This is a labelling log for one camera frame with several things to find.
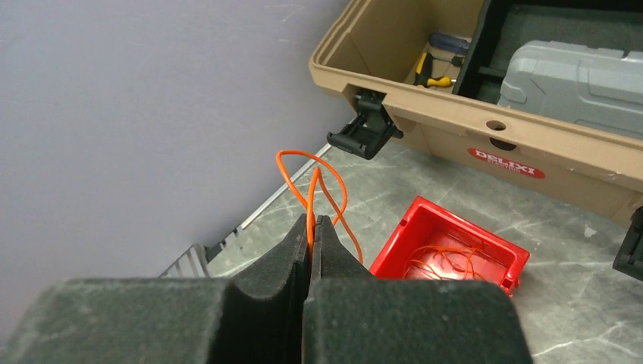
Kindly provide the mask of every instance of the black clasp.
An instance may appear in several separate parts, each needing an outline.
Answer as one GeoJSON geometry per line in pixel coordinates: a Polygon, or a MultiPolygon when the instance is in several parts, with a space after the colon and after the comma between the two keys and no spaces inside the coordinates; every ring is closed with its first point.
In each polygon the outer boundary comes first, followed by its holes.
{"type": "Polygon", "coordinates": [[[357,117],[341,132],[328,133],[326,139],[344,152],[370,160],[391,137],[402,138],[403,134],[382,105],[385,94],[364,90],[355,97],[357,117]]]}
{"type": "Polygon", "coordinates": [[[627,230],[612,268],[643,281],[643,208],[632,215],[632,225],[627,230]]]}

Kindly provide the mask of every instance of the gray tool case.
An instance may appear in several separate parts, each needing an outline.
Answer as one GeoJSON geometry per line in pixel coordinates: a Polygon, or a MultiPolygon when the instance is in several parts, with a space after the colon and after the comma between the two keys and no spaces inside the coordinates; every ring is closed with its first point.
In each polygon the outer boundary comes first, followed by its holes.
{"type": "Polygon", "coordinates": [[[643,140],[643,52],[532,41],[511,58],[499,106],[643,140]]]}

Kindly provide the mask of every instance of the tan toolbox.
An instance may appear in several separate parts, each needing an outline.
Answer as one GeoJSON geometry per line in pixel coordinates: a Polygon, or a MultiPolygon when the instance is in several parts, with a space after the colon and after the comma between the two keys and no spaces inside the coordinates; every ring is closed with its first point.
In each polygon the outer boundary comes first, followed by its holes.
{"type": "MultiPolygon", "coordinates": [[[[398,143],[629,226],[643,206],[641,140],[412,85],[429,35],[471,39],[483,3],[353,0],[315,50],[312,78],[354,108],[363,90],[381,93],[381,105],[403,132],[398,143]]],[[[446,62],[434,67],[434,75],[458,72],[446,62]]]]}

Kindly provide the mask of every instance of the delixi logo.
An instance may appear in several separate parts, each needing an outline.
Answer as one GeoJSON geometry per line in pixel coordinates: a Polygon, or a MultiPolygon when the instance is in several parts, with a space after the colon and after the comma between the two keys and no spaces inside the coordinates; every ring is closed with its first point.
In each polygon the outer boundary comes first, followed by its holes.
{"type": "Polygon", "coordinates": [[[508,169],[525,176],[529,176],[532,178],[544,178],[543,171],[539,169],[530,167],[528,165],[523,165],[518,162],[511,161],[507,158],[493,155],[491,153],[483,152],[476,148],[469,148],[469,154],[476,157],[477,159],[480,159],[481,161],[497,165],[498,167],[502,167],[504,169],[508,169]]]}

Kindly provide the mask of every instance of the marble floor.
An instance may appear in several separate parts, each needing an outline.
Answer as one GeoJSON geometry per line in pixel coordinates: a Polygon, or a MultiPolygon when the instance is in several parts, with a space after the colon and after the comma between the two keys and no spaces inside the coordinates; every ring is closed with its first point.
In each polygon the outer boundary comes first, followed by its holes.
{"type": "MultiPolygon", "coordinates": [[[[416,196],[532,253],[513,301],[536,363],[643,362],[643,283],[611,268],[626,229],[489,175],[388,143],[372,161],[337,149],[324,159],[346,182],[346,218],[369,267],[416,196]]],[[[296,185],[307,190],[310,173],[296,185]]],[[[325,179],[338,196],[338,185],[325,179]]],[[[318,214],[333,215],[330,205],[318,214]]],[[[209,263],[229,275],[271,249],[303,208],[289,191],[209,263]]],[[[354,247],[344,229],[340,239],[354,247]]]]}

